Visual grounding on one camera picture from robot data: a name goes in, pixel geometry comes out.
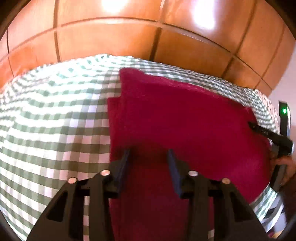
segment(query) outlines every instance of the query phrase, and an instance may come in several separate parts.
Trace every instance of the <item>finger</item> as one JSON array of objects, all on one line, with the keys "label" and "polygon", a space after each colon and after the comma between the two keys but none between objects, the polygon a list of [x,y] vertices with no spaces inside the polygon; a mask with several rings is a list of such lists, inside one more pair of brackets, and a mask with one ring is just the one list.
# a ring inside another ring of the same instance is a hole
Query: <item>finger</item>
[{"label": "finger", "polygon": [[276,153],[273,152],[273,151],[271,151],[271,152],[270,152],[270,155],[269,155],[269,158],[270,158],[270,159],[275,159],[275,158],[276,158]]},{"label": "finger", "polygon": [[290,156],[283,156],[275,160],[277,165],[294,165],[294,161]]},{"label": "finger", "polygon": [[288,178],[288,177],[284,177],[282,182],[281,182],[281,185],[284,186],[289,181],[289,179],[290,178]]},{"label": "finger", "polygon": [[270,165],[271,165],[272,167],[274,167],[276,164],[277,164],[277,163],[276,163],[276,160],[275,160],[275,159],[271,159],[271,160],[270,160]]},{"label": "finger", "polygon": [[270,171],[271,171],[271,173],[273,173],[274,172],[274,168],[275,168],[275,164],[270,164]]},{"label": "finger", "polygon": [[286,172],[285,172],[285,177],[290,179],[291,177],[294,176],[295,172],[296,172],[296,168],[294,168],[292,166],[287,166],[287,169],[286,169]]}]

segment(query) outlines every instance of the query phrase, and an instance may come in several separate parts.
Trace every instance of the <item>black device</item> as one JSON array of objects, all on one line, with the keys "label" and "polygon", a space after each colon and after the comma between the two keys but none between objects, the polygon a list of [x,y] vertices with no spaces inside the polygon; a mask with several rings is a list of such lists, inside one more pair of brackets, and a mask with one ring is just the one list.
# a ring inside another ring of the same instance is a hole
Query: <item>black device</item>
[{"label": "black device", "polygon": [[[90,196],[90,241],[113,241],[109,198],[118,198],[124,180],[129,151],[123,158],[100,164],[93,178],[70,178],[46,207],[31,230],[27,241],[82,241],[83,200]],[[207,241],[208,202],[213,197],[215,241],[269,241],[263,226],[236,187],[227,178],[205,178],[189,165],[167,155],[172,185],[182,199],[189,199],[188,226],[183,241]],[[296,234],[296,218],[285,228],[280,241],[290,241]]]},{"label": "black device", "polygon": [[[255,123],[249,122],[249,126],[255,132],[267,137],[278,146],[277,158],[289,156],[294,152],[294,142],[289,138],[291,129],[291,112],[286,102],[279,101],[279,116],[281,120],[280,135],[266,128],[263,128]],[[276,192],[281,187],[287,165],[276,165],[270,179],[270,187]]]}]

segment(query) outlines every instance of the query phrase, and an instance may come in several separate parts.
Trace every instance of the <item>checkered tablecloth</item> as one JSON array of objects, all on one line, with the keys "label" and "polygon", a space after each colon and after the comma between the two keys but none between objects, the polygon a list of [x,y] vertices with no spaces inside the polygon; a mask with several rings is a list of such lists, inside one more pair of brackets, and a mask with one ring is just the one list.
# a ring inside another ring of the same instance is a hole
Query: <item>checkered tablecloth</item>
[{"label": "checkered tablecloth", "polygon": [[[69,177],[93,177],[98,163],[109,162],[107,98],[120,95],[123,67],[219,93],[252,107],[261,126],[278,131],[259,91],[213,76],[106,54],[38,67],[6,84],[0,94],[0,210],[22,240]],[[260,220],[275,197],[267,187],[251,204]]]}]

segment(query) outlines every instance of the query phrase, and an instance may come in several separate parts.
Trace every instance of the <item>black gripper frame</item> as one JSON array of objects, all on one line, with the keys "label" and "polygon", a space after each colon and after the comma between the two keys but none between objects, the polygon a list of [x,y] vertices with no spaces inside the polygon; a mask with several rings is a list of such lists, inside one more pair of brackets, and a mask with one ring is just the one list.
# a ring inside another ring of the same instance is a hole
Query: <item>black gripper frame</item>
[{"label": "black gripper frame", "polygon": [[[282,109],[286,109],[287,113],[282,113]],[[290,115],[290,109],[287,103],[285,102],[279,102],[279,116],[281,119],[281,126],[280,126],[280,135],[272,132],[271,130],[268,130],[266,128],[263,128],[256,123],[249,122],[250,128],[255,131],[258,134],[263,135],[264,137],[267,137],[279,147],[279,151],[277,153],[277,158],[280,158],[282,156],[289,156],[293,154],[294,151],[294,143],[289,138],[290,136],[290,125],[291,125],[291,115]],[[270,178],[270,187],[278,192],[281,188],[281,183],[285,175],[287,165],[276,165],[274,168],[274,171],[272,173],[272,176]]]},{"label": "black gripper frame", "polygon": [[127,150],[121,160],[99,164],[99,173],[93,178],[74,183],[75,178],[68,179],[39,217],[27,241],[83,241],[86,196],[90,197],[89,239],[113,241],[109,198],[120,194],[128,156]]},{"label": "black gripper frame", "polygon": [[185,241],[207,241],[208,203],[213,197],[215,241],[268,241],[265,230],[249,204],[228,180],[209,180],[168,152],[168,164],[175,192],[189,199]]}]

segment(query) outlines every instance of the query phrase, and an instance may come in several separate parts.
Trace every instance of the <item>human hand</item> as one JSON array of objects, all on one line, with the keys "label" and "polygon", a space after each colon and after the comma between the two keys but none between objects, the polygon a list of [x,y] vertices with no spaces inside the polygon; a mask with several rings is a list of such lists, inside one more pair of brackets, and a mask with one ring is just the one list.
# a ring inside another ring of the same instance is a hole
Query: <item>human hand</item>
[{"label": "human hand", "polygon": [[287,165],[286,172],[281,183],[282,185],[285,185],[296,173],[296,161],[294,161],[291,156],[283,156],[277,159],[271,159],[272,171],[274,170],[275,165]]}]

